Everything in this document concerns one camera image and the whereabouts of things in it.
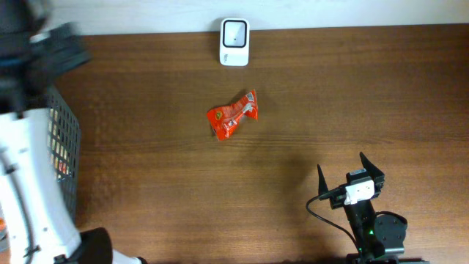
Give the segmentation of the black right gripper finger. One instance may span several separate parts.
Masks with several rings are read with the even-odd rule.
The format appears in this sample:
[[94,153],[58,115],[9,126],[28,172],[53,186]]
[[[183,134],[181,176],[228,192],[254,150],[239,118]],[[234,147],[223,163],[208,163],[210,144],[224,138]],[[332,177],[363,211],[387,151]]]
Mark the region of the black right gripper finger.
[[325,176],[323,174],[322,168],[319,164],[317,164],[317,171],[318,171],[318,195],[322,196],[329,192],[327,183],[325,181]]
[[364,169],[369,173],[373,180],[383,180],[385,178],[385,174],[377,168],[366,156],[363,152],[359,153],[361,163]]

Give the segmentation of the red snack packet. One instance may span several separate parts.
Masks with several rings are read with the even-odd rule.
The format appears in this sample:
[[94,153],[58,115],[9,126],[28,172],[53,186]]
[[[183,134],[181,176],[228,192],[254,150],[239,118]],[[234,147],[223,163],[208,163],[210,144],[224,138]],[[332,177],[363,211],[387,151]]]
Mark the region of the red snack packet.
[[206,116],[217,140],[228,139],[244,118],[258,120],[259,106],[256,90],[249,91],[231,105],[210,109]]

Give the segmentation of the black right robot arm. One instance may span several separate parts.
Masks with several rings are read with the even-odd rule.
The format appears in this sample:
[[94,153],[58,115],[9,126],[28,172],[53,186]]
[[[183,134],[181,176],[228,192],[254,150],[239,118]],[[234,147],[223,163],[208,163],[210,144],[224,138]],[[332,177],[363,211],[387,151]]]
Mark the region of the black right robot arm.
[[[306,210],[320,221],[344,232],[356,248],[348,254],[346,263],[424,263],[418,258],[401,259],[405,253],[408,221],[390,211],[376,211],[372,200],[379,197],[385,183],[385,174],[363,153],[359,153],[362,168],[346,174],[347,182],[329,189],[322,168],[318,171],[318,195],[306,202]],[[315,201],[327,200],[335,210],[342,208],[351,227],[350,231],[319,216],[310,208]]]

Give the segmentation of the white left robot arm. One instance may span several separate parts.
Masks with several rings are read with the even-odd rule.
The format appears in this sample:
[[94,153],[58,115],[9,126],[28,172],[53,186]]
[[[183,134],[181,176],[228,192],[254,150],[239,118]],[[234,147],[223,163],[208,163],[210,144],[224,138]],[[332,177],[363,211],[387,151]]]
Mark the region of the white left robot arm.
[[12,263],[137,263],[102,227],[80,232],[56,166],[76,160],[72,117],[51,102],[55,80],[89,61],[71,23],[43,31],[48,1],[1,3],[1,209]]

